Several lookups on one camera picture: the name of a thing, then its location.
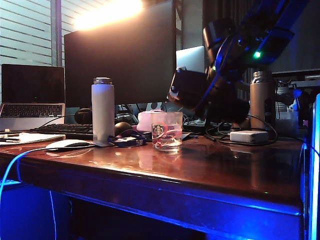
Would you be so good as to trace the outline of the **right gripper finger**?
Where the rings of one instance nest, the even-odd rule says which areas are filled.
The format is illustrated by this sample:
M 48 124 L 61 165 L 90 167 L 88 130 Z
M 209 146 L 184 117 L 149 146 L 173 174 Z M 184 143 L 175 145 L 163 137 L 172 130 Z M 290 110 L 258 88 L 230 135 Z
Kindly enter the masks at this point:
M 220 61 L 214 60 L 206 69 L 207 75 L 220 74 Z
M 195 116 L 197 118 L 212 118 L 212 102 L 204 101 L 195 109 Z

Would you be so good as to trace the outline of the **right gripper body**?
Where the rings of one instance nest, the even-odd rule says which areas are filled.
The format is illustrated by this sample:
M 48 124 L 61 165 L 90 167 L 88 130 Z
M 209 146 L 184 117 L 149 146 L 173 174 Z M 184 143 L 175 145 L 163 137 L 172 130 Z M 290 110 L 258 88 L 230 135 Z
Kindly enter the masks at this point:
M 215 65 L 214 94 L 219 98 L 238 98 L 238 83 L 248 68 L 245 48 L 223 44 L 218 49 Z

